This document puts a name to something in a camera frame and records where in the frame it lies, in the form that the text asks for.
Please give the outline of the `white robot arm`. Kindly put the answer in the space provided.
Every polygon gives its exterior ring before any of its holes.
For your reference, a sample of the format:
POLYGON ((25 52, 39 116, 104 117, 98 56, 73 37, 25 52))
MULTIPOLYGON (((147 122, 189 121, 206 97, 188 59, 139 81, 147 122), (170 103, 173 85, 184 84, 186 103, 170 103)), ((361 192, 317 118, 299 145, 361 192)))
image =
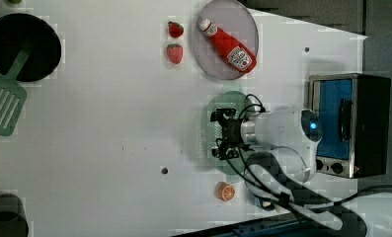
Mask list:
POLYGON ((256 198, 291 212, 331 237, 392 237, 392 185, 333 200, 305 186, 317 172, 320 121, 308 109, 251 112, 219 108, 211 154, 256 198))

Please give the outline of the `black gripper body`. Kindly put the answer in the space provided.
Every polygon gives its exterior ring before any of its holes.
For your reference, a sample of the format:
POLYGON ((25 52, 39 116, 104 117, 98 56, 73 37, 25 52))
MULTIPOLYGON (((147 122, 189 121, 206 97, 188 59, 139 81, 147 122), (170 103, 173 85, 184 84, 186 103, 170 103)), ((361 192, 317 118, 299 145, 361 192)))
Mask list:
POLYGON ((218 122, 221 126, 221 136, 216 139, 219 148, 236 148, 245 144, 241 137, 240 118, 221 118, 218 122))

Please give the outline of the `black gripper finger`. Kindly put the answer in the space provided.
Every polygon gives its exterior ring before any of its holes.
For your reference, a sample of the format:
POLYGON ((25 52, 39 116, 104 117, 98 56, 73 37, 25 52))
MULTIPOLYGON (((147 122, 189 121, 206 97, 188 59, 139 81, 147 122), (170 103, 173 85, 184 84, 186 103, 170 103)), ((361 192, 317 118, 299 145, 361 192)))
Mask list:
POLYGON ((233 119, 236 115, 236 110, 229 108, 229 109, 216 109, 210 115, 210 121, 223 121, 225 119, 233 119))
POLYGON ((219 160, 230 160, 239 157, 239 152, 237 149, 228 145, 212 148, 211 154, 213 157, 219 160))

